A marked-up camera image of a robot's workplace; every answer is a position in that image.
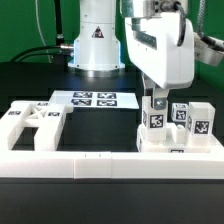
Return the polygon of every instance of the black cable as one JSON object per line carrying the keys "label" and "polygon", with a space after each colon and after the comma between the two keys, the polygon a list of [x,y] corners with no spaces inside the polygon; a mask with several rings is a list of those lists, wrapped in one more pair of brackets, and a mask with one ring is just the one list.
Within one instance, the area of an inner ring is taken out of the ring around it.
{"label": "black cable", "polygon": [[64,37],[62,34],[62,19],[61,19],[61,2],[60,0],[54,0],[55,5],[55,17],[56,17],[56,44],[60,45],[64,43]]}
{"label": "black cable", "polygon": [[213,50],[224,51],[224,46],[222,44],[219,44],[216,40],[206,36],[205,33],[203,32],[205,4],[206,4],[205,0],[200,0],[199,12],[197,18],[197,34],[200,37],[200,39]]}
{"label": "black cable", "polygon": [[179,38],[177,42],[177,46],[182,46],[185,38],[186,33],[186,14],[184,12],[183,7],[181,6],[181,3],[178,1],[175,2],[163,2],[160,6],[162,12],[180,12],[180,31],[179,31]]}
{"label": "black cable", "polygon": [[186,14],[184,12],[183,7],[179,2],[177,2],[174,5],[175,9],[180,12],[180,34],[179,34],[179,39],[177,42],[177,46],[180,47],[182,46],[184,39],[185,39],[185,33],[186,33]]}
{"label": "black cable", "polygon": [[56,55],[56,54],[58,54],[58,52],[54,52],[54,53],[28,54],[28,55],[22,57],[20,60],[18,60],[18,62],[22,62],[22,61],[24,61],[26,58],[29,58],[29,57],[46,56],[46,55]]}
{"label": "black cable", "polygon": [[31,48],[29,50],[26,50],[26,51],[23,51],[21,52],[20,54],[16,55],[15,57],[13,57],[10,62],[15,62],[18,58],[26,55],[26,54],[29,54],[31,52],[34,52],[34,51],[41,51],[41,50],[46,50],[46,49],[60,49],[60,46],[43,46],[43,47],[35,47],[35,48]]}

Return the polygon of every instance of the green wall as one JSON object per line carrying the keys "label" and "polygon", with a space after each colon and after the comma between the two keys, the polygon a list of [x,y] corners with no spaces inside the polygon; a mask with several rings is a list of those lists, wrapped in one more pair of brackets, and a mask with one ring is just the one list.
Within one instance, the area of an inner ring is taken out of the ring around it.
{"label": "green wall", "polygon": [[[63,31],[67,43],[72,43],[79,34],[79,0],[61,0]],[[189,14],[194,28],[199,0],[189,0]],[[224,39],[224,1],[207,0],[204,31],[207,35]],[[39,12],[42,31],[48,45],[55,44],[54,1],[39,0]],[[125,43],[124,21],[119,14],[117,4],[116,35],[122,43],[122,61],[129,64]],[[9,61],[23,50],[42,46],[38,34],[35,1],[9,0],[0,1],[0,62]],[[32,58],[28,61],[48,62],[46,57]],[[196,62],[195,74],[205,79],[224,92],[224,62],[218,67],[211,67]]]}

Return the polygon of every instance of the warning label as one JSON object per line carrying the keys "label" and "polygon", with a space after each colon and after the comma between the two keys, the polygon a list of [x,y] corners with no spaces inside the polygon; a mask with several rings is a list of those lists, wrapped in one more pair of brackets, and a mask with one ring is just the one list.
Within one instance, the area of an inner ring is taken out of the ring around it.
{"label": "warning label", "polygon": [[104,38],[103,33],[100,29],[100,27],[98,26],[95,30],[95,32],[92,35],[93,38]]}

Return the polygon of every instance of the white cable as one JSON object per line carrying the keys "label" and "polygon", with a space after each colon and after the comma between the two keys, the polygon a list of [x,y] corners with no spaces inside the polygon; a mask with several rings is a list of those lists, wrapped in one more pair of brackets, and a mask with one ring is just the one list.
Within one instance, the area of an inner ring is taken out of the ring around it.
{"label": "white cable", "polygon": [[[40,35],[40,38],[41,38],[41,41],[42,41],[43,45],[44,46],[47,46],[46,41],[44,39],[44,35],[42,33],[42,30],[41,30],[41,26],[40,26],[39,6],[38,6],[38,3],[39,3],[39,1],[38,0],[35,0],[37,28],[38,28],[38,32],[39,32],[39,35]],[[51,63],[51,57],[50,57],[50,55],[48,55],[47,57],[48,57],[49,63]]]}

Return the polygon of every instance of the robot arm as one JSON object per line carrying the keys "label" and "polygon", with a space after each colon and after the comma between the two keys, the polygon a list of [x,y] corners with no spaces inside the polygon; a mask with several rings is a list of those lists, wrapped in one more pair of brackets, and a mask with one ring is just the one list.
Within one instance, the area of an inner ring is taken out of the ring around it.
{"label": "robot arm", "polygon": [[180,37],[181,16],[170,7],[176,3],[121,0],[130,59],[163,89],[189,87],[194,77],[194,32],[186,20]]}

